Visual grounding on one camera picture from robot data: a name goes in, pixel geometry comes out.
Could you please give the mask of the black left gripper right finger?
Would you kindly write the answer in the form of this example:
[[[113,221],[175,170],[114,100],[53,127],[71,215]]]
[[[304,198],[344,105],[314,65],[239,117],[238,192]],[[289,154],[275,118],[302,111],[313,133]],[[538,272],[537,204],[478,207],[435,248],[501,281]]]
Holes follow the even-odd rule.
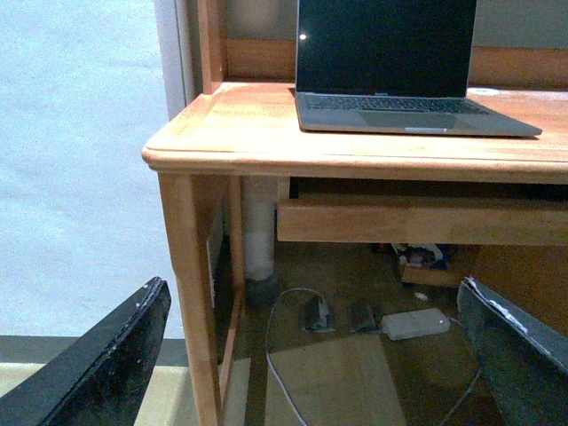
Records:
[[[461,323],[508,425],[567,423],[567,338],[469,276]]]

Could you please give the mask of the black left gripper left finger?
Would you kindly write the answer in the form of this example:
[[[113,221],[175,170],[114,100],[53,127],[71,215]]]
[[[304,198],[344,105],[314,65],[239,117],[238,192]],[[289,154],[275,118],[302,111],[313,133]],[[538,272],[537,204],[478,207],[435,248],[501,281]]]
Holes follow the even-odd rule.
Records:
[[[87,333],[1,398],[3,425],[132,425],[170,311],[166,280],[150,279]]]

